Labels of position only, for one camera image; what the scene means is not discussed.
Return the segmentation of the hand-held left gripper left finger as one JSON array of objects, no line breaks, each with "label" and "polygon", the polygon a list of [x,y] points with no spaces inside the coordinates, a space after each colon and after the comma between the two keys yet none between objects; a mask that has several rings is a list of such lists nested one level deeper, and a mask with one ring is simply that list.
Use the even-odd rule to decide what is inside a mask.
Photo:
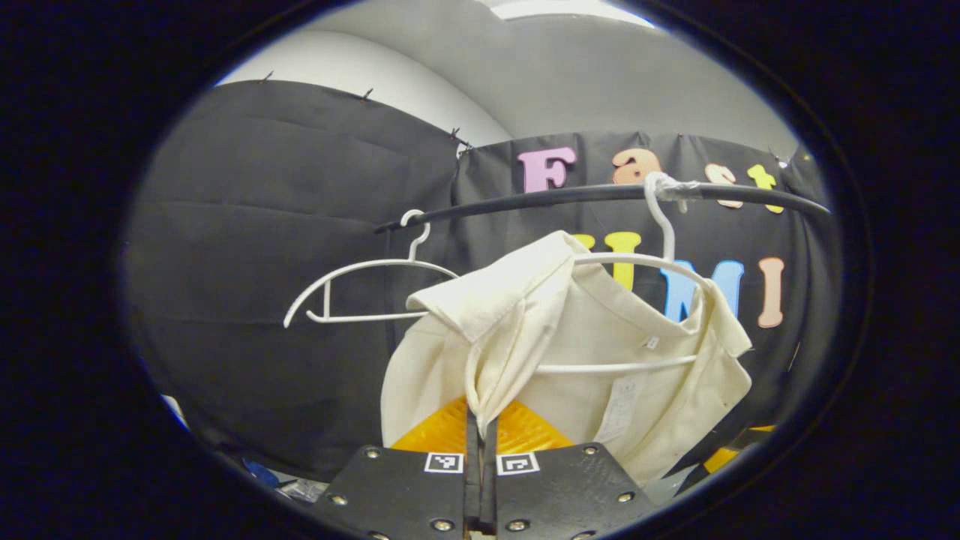
[{"label": "hand-held left gripper left finger", "polygon": [[311,514],[355,540],[470,540],[481,514],[482,442],[465,397],[394,445],[364,445]]}]

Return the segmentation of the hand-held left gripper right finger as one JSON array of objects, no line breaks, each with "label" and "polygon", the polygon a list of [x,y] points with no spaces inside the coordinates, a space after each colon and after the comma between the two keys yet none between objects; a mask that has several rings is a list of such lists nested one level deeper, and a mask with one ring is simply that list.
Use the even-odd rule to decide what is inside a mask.
[{"label": "hand-held left gripper right finger", "polygon": [[482,532],[495,540],[605,540],[656,510],[606,445],[574,444],[522,403],[487,434]]}]

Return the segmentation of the cream button shirt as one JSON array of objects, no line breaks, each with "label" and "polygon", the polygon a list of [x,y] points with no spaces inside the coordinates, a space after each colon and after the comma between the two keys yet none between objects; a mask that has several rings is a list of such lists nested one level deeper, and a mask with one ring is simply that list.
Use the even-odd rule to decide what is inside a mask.
[{"label": "cream button shirt", "polygon": [[384,445],[399,449],[443,407],[484,430],[524,406],[573,444],[600,442],[638,485],[666,476],[748,395],[751,341],[717,284],[682,322],[617,283],[562,230],[419,290],[422,316],[388,362]]}]

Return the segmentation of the white clothes hanger with tape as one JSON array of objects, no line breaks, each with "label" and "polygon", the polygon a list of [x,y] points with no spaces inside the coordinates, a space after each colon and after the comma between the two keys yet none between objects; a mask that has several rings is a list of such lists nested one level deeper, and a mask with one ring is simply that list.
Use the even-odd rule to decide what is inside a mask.
[{"label": "white clothes hanger with tape", "polygon": [[[675,261],[676,236],[672,223],[665,216],[659,205],[659,197],[668,192],[668,188],[687,188],[696,187],[696,182],[681,182],[670,177],[668,174],[654,172],[650,173],[643,182],[643,194],[647,201],[649,212],[652,219],[659,225],[663,233],[663,255],[660,257],[638,255],[637,253],[615,253],[614,255],[577,255],[572,257],[574,266],[600,266],[607,263],[626,263],[632,266],[647,266],[651,268],[666,269],[668,271],[682,275],[696,283],[696,286],[707,293],[709,283],[697,272],[683,267]],[[620,364],[540,364],[535,372],[537,374],[623,374],[654,371],[658,369],[689,365],[696,359],[695,355],[687,355],[682,358],[670,358],[653,363],[620,363]]]}]

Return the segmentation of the bare white clothes hanger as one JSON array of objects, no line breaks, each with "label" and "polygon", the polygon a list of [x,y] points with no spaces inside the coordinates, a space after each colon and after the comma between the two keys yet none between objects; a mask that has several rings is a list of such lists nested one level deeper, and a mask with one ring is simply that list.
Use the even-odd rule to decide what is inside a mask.
[{"label": "bare white clothes hanger", "polygon": [[349,264],[340,268],[337,268],[327,274],[323,274],[322,277],[319,277],[318,280],[313,281],[312,284],[306,286],[301,293],[298,294],[298,297],[292,301],[292,304],[286,311],[284,318],[282,319],[281,325],[282,328],[290,328],[292,321],[297,314],[299,308],[318,290],[322,290],[322,310],[321,313],[316,314],[312,310],[306,310],[305,315],[309,321],[316,324],[346,324],[346,323],[374,323],[374,322],[393,322],[398,320],[412,320],[418,319],[422,316],[425,316],[427,313],[425,311],[407,311],[407,312],[388,312],[380,314],[371,314],[371,315],[352,315],[352,316],[335,316],[332,314],[332,284],[333,281],[339,279],[340,277],[346,276],[353,272],[358,272],[361,270],[368,270],[371,268],[387,268],[387,267],[409,267],[409,268],[421,268],[430,270],[433,272],[439,272],[442,275],[445,275],[449,279],[458,279],[460,275],[456,272],[453,272],[445,266],[432,263],[430,261],[420,260],[418,258],[418,249],[422,243],[425,243],[429,239],[431,233],[431,226],[428,223],[423,225],[423,232],[421,235],[415,237],[408,247],[407,256],[404,259],[373,259],[368,261],[360,261],[353,264]]}]

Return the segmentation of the black metal clothes rack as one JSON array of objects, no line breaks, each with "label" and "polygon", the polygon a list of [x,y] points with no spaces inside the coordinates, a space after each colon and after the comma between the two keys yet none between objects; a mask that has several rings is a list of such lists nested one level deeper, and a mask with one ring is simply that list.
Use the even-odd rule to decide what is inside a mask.
[{"label": "black metal clothes rack", "polygon": [[658,202],[687,202],[690,200],[731,200],[744,204],[758,204],[782,206],[805,215],[811,223],[811,228],[830,228],[833,224],[833,213],[826,206],[792,193],[785,193],[775,189],[761,189],[757,187],[737,187],[732,184],[711,184],[699,181],[675,181],[670,185],[663,185],[652,189],[651,195],[644,190],[643,184],[611,184],[602,187],[576,187],[569,190],[549,189],[535,193],[511,195],[484,199],[474,204],[456,205],[441,211],[415,213],[412,217],[401,218],[392,222],[374,226],[371,232],[374,235],[386,230],[401,230],[417,227],[435,221],[457,220],[471,218],[476,215],[487,215],[507,211],[521,211],[521,209],[539,208],[539,206],[556,206],[563,204],[585,204],[601,201],[617,200],[645,200],[654,197]]}]

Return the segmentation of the blue cloth item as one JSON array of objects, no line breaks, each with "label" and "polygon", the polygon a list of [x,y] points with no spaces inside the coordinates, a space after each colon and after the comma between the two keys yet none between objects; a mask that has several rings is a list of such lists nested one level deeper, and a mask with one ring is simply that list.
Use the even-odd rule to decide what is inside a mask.
[{"label": "blue cloth item", "polygon": [[241,464],[258,482],[267,486],[268,489],[275,490],[278,488],[279,479],[269,468],[246,457],[241,457]]}]

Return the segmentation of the black backdrop cloth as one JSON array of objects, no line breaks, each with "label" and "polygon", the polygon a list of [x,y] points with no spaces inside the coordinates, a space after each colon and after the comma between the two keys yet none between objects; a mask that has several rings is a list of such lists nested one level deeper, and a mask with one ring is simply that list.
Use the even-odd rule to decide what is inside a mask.
[{"label": "black backdrop cloth", "polygon": [[[759,188],[763,167],[774,191],[830,206],[816,160],[799,145],[786,167],[768,151],[723,139],[627,127],[507,138],[464,149],[449,133],[411,114],[349,93],[301,82],[243,81],[216,86],[157,148],[138,193],[124,249],[131,332],[162,395],[177,400],[207,445],[229,447],[258,464],[316,481],[333,479],[364,444],[381,442],[380,386],[388,353],[412,322],[308,322],[311,296],[282,329],[282,315],[309,281],[347,263],[398,256],[414,230],[374,232],[402,211],[525,194],[534,165],[519,158],[569,148],[576,161],[548,191],[614,185],[617,169],[656,156],[665,173],[706,181],[726,167],[735,185]],[[637,233],[637,253],[662,248],[642,201],[570,202],[434,222],[422,256],[457,272],[493,263],[545,233],[592,237]],[[753,389],[668,470],[705,461],[748,425],[774,423],[806,372],[794,353],[812,305],[813,218],[754,202],[733,208],[694,202],[679,218],[679,255],[717,277],[755,352],[741,360]],[[774,284],[785,315],[759,325]]]}]

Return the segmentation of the large ceiling light panel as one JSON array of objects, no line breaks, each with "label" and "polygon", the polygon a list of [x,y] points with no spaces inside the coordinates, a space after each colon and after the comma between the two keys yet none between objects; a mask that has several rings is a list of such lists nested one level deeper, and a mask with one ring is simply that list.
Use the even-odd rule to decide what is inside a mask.
[{"label": "large ceiling light panel", "polygon": [[655,29],[652,22],[606,0],[478,0],[501,20],[533,17],[592,17]]}]

